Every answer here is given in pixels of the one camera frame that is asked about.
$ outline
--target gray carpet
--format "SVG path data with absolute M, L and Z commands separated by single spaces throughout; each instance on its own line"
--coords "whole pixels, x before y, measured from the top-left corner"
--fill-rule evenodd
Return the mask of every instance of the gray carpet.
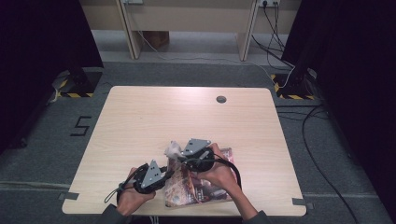
M 63 214 L 63 201 L 58 197 L 67 191 L 74 178 L 112 86 L 268 88 L 276 105 L 321 103 L 320 100 L 277 98 L 271 80 L 253 65 L 105 63 L 105 67 L 92 98 L 59 98 L 42 112 L 27 138 L 26 148 L 7 150 L 0 156 L 0 223 L 93 223 L 98 218 Z M 354 223 L 304 147 L 302 119 L 305 115 L 283 113 L 307 114 L 311 109 L 277 108 L 301 190 L 310 209 L 303 217 L 271 219 L 274 223 Z M 332 122 L 327 119 L 325 108 L 318 111 L 323 111 L 318 114 L 320 118 L 306 122 L 305 136 L 319 167 L 345 197 L 360 223 L 392 223 L 364 171 L 348 157 Z M 91 117 L 80 123 L 90 128 L 85 136 L 71 136 L 72 133 L 83 133 L 75 128 L 80 116 Z M 26 186 L 21 182 L 38 182 L 41 186 Z

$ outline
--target sleeve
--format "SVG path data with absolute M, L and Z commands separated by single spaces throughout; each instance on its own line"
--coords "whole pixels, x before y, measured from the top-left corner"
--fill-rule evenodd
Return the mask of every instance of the sleeve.
M 271 224 L 271 221 L 263 211 L 260 211 L 255 217 L 244 221 L 244 224 Z
M 96 224 L 123 224 L 128 217 L 120 214 L 116 208 L 113 204 L 109 204 Z

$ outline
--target wrist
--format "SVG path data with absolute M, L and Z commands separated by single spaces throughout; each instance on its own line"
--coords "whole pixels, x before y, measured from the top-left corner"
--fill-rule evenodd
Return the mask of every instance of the wrist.
M 122 206 L 122 205 L 120 205 L 120 206 L 117 207 L 117 211 L 118 211 L 120 214 L 122 214 L 123 216 L 125 216 L 125 217 L 128 217 L 129 215 L 132 214 L 131 209 L 129 209 L 129 208 L 126 207 L 126 206 Z
M 117 211 L 125 217 L 128 217 L 135 212 L 141 204 L 138 203 L 120 203 L 117 207 Z
M 230 185 L 227 189 L 225 189 L 225 191 L 227 191 L 227 193 L 232 197 L 237 197 L 240 194 L 243 194 L 241 188 L 239 187 L 239 185 L 235 184 L 235 185 Z

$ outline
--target hole in table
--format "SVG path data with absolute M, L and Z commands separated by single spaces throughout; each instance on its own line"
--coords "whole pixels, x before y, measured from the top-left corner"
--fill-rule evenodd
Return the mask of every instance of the hole in table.
M 220 104 L 224 104 L 227 101 L 227 98 L 225 98 L 225 96 L 218 96 L 216 101 L 218 101 Z

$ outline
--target hazard tape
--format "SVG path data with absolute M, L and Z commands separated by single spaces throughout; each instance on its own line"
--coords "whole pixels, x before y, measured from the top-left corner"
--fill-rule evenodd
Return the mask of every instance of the hazard tape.
M 314 100 L 314 96 L 312 94 L 287 94 L 284 92 L 283 88 L 279 88 L 279 84 L 275 81 L 276 75 L 271 75 L 271 79 L 274 81 L 276 96 L 281 99 Z
M 59 87 L 58 97 L 70 97 L 70 98 L 81 98 L 81 97 L 93 97 L 93 92 L 67 92 L 62 91 L 67 84 L 68 79 L 64 80 Z
M 70 98 L 93 97 L 93 93 L 59 92 L 58 96 L 59 97 L 70 97 Z

